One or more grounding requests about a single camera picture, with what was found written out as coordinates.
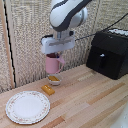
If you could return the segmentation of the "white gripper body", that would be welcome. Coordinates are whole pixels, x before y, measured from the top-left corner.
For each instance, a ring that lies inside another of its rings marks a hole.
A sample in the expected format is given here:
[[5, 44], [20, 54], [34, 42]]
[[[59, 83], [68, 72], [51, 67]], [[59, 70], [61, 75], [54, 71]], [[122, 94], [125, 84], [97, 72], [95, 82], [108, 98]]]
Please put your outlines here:
[[55, 53], [68, 50], [74, 47], [75, 38], [73, 36], [66, 37], [63, 40], [56, 40], [53, 37], [43, 38], [41, 40], [41, 51], [44, 54]]

